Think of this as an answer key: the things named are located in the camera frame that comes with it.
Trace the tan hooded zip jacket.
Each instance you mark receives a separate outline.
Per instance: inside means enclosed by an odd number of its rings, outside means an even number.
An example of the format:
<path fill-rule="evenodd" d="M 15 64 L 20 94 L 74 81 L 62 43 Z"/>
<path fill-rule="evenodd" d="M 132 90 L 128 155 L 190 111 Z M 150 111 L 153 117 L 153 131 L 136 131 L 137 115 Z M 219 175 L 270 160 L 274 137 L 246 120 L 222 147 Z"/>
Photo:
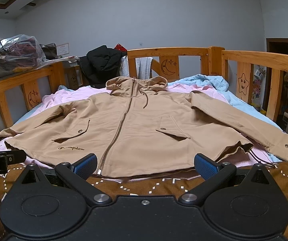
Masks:
<path fill-rule="evenodd" d="M 111 178 L 188 169 L 198 153 L 217 161 L 254 141 L 288 160 L 288 134 L 201 91 L 169 92 L 163 77 L 116 77 L 106 88 L 6 128 L 0 141 L 48 165 L 93 153 L 96 173 Z"/>

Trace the clear plastic bag of clothes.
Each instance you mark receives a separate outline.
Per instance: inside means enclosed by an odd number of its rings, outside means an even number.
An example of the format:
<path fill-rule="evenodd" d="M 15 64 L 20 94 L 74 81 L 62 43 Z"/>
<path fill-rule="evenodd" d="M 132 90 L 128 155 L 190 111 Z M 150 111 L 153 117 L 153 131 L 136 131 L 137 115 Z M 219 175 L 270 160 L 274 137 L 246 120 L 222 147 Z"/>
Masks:
<path fill-rule="evenodd" d="M 34 36 L 20 34 L 0 40 L 0 78 L 40 67 L 45 61 Z"/>

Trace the pink bed sheet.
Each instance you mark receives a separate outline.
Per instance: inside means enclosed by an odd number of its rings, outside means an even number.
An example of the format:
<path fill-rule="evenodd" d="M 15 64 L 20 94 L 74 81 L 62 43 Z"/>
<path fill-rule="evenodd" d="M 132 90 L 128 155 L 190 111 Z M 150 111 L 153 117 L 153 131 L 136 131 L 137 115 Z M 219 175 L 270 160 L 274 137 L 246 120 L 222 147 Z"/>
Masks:
<path fill-rule="evenodd" d="M 191 91 L 201 91 L 215 99 L 221 100 L 223 102 L 226 102 L 230 104 L 231 106 L 257 118 L 260 119 L 266 123 L 272 124 L 275 126 L 276 124 L 273 123 L 269 118 L 265 117 L 263 114 L 258 112 L 254 107 L 248 105 L 244 101 L 237 98 L 233 93 L 230 91 L 218 91 L 216 90 L 212 85 L 187 85 L 182 83 L 171 83 L 167 87 L 167 91 L 169 92 L 176 92 L 176 93 L 189 93 Z M 85 86 L 78 90 L 71 90 L 66 88 L 63 85 L 60 85 L 57 92 L 45 95 L 42 98 L 42 102 L 34 107 L 31 111 L 28 111 L 26 114 L 24 114 L 16 123 L 19 124 L 22 121 L 25 121 L 26 119 L 33 117 L 39 113 L 41 113 L 44 110 L 47 110 L 51 107 L 54 107 L 56 105 L 59 105 L 61 103 L 67 103 L 70 101 L 76 101 L 76 100 L 85 100 L 88 97 L 99 94 L 99 93 L 109 93 L 109 90 L 103 89 L 95 89 L 91 86 Z M 260 144 L 255 143 L 253 147 L 254 154 L 266 162 L 279 162 L 280 160 L 276 158 L 273 154 L 267 153 L 263 147 L 260 146 Z M 237 166 L 247 166 L 252 165 L 255 162 L 255 159 L 249 154 L 235 154 L 232 158 L 229 158 L 228 160 L 233 161 L 233 163 Z"/>

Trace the brown patterned blanket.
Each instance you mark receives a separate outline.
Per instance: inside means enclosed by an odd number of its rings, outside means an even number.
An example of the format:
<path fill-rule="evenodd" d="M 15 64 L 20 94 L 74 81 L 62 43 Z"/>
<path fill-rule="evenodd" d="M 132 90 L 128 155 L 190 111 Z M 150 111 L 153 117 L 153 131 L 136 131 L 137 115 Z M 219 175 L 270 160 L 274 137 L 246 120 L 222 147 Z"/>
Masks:
<path fill-rule="evenodd" d="M 7 174 L 0 174 L 0 204 L 12 187 L 25 165 L 11 165 Z M 277 162 L 269 169 L 288 201 L 288 162 Z M 89 184 L 99 188 L 111 197 L 117 195 L 175 195 L 180 196 L 203 182 L 203 179 L 193 170 L 181 171 L 177 174 L 158 175 L 150 179 L 109 180 L 100 177 L 90 177 Z M 0 240 L 5 236 L 5 230 L 0 222 Z M 285 231 L 288 238 L 288 227 Z"/>

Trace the grey striped cloth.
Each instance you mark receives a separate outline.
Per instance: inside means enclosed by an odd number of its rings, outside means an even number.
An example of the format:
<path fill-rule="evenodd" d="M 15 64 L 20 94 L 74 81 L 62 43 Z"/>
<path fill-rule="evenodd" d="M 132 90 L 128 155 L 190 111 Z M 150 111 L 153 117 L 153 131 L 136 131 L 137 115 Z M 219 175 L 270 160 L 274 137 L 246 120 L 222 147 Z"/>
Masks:
<path fill-rule="evenodd" d="M 151 77 L 151 65 L 152 57 L 136 58 L 136 73 L 137 78 L 141 80 L 147 80 Z M 119 75 L 124 77 L 129 77 L 129 64 L 128 57 L 124 56 L 120 60 Z"/>

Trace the black jacket on rail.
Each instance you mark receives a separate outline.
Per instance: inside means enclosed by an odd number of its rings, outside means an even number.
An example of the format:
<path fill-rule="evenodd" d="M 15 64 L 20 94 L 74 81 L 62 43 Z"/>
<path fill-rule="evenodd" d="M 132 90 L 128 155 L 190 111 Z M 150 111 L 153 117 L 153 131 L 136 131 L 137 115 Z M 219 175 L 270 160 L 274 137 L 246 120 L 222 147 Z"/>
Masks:
<path fill-rule="evenodd" d="M 96 89 L 106 87 L 106 82 L 119 76 L 120 60 L 126 52 L 102 45 L 80 57 L 83 77 Z"/>

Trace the wooden bed frame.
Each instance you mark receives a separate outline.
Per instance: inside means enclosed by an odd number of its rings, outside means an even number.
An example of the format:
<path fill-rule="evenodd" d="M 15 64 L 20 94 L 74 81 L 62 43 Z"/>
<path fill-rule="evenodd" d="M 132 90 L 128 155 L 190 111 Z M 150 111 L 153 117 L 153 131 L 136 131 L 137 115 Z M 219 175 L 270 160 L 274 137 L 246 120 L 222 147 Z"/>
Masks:
<path fill-rule="evenodd" d="M 153 57 L 151 70 L 166 78 L 169 82 L 179 79 L 179 57 L 200 57 L 200 72 L 203 75 L 220 75 L 225 80 L 229 77 L 229 62 L 237 63 L 236 96 L 246 103 L 252 101 L 254 66 L 264 66 L 271 69 L 271 86 L 267 117 L 275 121 L 278 117 L 281 92 L 283 88 L 283 73 L 288 72 L 288 55 L 258 51 L 225 50 L 222 47 L 164 47 L 144 48 L 129 50 L 127 52 L 129 74 L 132 77 L 136 73 L 136 58 Z M 37 80 L 47 77 L 51 92 L 54 93 L 60 85 L 68 84 L 77 89 L 83 82 L 77 75 L 79 66 L 65 68 L 62 61 L 50 64 L 37 70 L 31 70 L 22 74 L 6 77 L 0 80 L 0 115 L 5 127 L 13 125 L 9 106 L 6 99 L 6 91 L 20 86 L 28 110 L 33 109 L 41 102 L 41 95 Z"/>

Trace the white certificate on wall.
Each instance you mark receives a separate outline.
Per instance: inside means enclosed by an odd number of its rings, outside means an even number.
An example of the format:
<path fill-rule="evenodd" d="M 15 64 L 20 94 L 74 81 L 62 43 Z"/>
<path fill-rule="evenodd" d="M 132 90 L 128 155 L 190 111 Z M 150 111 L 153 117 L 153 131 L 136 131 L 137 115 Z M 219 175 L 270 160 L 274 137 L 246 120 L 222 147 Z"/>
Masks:
<path fill-rule="evenodd" d="M 61 44 L 56 46 L 56 51 L 58 56 L 69 54 L 69 43 Z"/>

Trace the red paper on wall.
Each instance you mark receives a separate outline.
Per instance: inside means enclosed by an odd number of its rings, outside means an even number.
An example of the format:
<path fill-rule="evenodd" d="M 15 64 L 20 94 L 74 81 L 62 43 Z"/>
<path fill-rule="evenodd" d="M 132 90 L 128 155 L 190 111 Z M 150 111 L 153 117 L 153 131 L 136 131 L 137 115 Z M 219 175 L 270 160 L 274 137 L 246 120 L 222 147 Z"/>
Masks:
<path fill-rule="evenodd" d="M 115 50 L 119 50 L 121 52 L 127 52 L 127 49 L 124 46 L 122 46 L 121 44 L 117 44 L 115 46 Z"/>

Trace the dark wooden door frame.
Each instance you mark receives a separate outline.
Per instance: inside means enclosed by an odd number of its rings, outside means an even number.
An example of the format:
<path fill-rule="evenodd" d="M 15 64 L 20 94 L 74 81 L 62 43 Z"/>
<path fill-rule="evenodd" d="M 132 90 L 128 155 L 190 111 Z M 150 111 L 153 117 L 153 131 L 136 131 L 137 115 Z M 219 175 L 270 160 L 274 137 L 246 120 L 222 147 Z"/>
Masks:
<path fill-rule="evenodd" d="M 288 38 L 267 38 L 266 39 L 267 52 L 279 53 L 288 55 Z M 269 100 L 269 89 L 271 86 L 271 69 L 266 71 L 266 84 L 264 90 L 264 99 L 262 109 L 267 111 Z M 283 73 L 283 88 L 281 92 L 281 104 L 279 113 L 288 113 L 288 72 Z"/>

